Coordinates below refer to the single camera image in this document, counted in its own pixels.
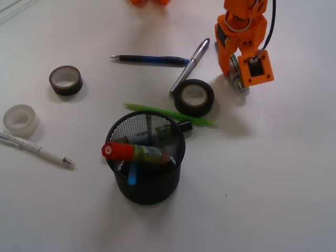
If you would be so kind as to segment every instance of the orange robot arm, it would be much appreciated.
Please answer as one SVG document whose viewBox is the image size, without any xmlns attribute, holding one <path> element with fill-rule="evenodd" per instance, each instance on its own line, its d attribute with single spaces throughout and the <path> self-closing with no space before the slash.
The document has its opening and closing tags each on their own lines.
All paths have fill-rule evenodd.
<svg viewBox="0 0 336 252">
<path fill-rule="evenodd" d="M 275 0 L 273 0 L 275 17 Z M 219 65 L 224 75 L 229 75 L 230 58 L 237 49 L 241 51 L 238 57 L 241 79 L 245 88 L 274 80 L 272 68 L 265 50 L 269 42 L 259 50 L 266 34 L 267 21 L 263 13 L 267 8 L 267 0 L 225 0 L 225 15 L 218 17 L 215 26 L 218 42 Z"/>
</svg>

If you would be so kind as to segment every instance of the silver pen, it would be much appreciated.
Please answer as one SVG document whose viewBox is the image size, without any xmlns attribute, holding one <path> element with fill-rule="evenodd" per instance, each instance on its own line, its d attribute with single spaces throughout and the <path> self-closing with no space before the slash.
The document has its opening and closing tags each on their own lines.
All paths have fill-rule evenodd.
<svg viewBox="0 0 336 252">
<path fill-rule="evenodd" d="M 66 157 L 60 157 L 58 155 L 54 155 L 45 148 L 42 148 L 34 143 L 31 143 L 27 141 L 26 139 L 23 138 L 16 138 L 15 136 L 12 136 L 10 134 L 7 134 L 3 131 L 0 130 L 0 138 L 2 138 L 2 141 L 6 143 L 11 143 L 12 145 L 18 147 L 18 148 L 23 148 L 26 150 L 29 150 L 42 158 L 45 158 L 49 161 L 52 161 L 56 164 L 60 164 L 68 169 L 73 170 L 75 168 L 75 163 L 66 158 Z"/>
<path fill-rule="evenodd" d="M 182 81 L 184 81 L 188 77 L 188 75 L 192 72 L 192 70 L 195 68 L 196 64 L 199 62 L 199 60 L 203 56 L 209 44 L 210 44 L 210 39 L 207 38 L 197 48 L 196 52 L 192 55 L 189 61 L 189 64 L 185 67 L 185 69 L 183 70 L 183 72 L 181 73 L 181 75 L 179 76 L 179 78 L 177 79 L 177 81 L 175 82 L 171 90 L 169 91 L 169 95 L 171 97 L 174 96 L 174 90 L 177 87 L 177 85 L 180 84 Z"/>
</svg>

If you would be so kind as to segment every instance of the dark tape roll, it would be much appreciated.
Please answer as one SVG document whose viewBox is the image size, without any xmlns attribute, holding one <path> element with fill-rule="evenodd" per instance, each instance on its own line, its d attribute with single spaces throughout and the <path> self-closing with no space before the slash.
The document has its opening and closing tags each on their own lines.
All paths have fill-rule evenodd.
<svg viewBox="0 0 336 252">
<path fill-rule="evenodd" d="M 62 66 L 56 68 L 49 76 L 49 82 L 56 94 L 70 96 L 83 86 L 83 80 L 76 67 Z"/>
<path fill-rule="evenodd" d="M 214 100 L 214 91 L 202 80 L 185 80 L 174 90 L 175 107 L 180 113 L 189 116 L 202 117 L 208 114 Z"/>
</svg>

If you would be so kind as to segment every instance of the light green pen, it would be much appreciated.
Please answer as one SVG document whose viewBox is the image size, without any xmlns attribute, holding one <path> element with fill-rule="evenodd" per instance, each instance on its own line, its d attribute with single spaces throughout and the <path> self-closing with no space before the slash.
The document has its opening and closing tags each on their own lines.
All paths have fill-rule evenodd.
<svg viewBox="0 0 336 252">
<path fill-rule="evenodd" d="M 203 118 L 198 118 L 198 117 L 191 117 L 186 114 L 181 114 L 178 112 L 174 111 L 169 111 L 169 110 L 163 110 L 163 109 L 156 109 L 152 107 L 147 107 L 143 105 L 138 105 L 138 104 L 131 104 L 131 103 L 124 103 L 124 105 L 131 110 L 153 110 L 162 114 L 165 114 L 166 116 L 169 116 L 171 118 L 175 118 L 180 121 L 191 121 L 192 124 L 198 125 L 198 126 L 214 126 L 215 122 L 214 121 L 209 121 Z"/>
</svg>

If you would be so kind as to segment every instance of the pencil cup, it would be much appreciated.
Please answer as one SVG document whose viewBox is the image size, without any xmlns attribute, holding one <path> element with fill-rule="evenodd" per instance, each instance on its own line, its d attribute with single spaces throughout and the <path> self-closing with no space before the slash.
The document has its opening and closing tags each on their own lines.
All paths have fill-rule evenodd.
<svg viewBox="0 0 336 252">
<path fill-rule="evenodd" d="M 142 205 L 152 205 L 174 192 L 180 180 L 185 140 L 172 119 L 154 111 L 127 114 L 113 125 L 106 138 L 108 142 L 154 146 L 171 156 L 166 164 L 138 163 L 134 185 L 128 183 L 131 163 L 107 159 L 120 191 L 128 199 Z"/>
</svg>

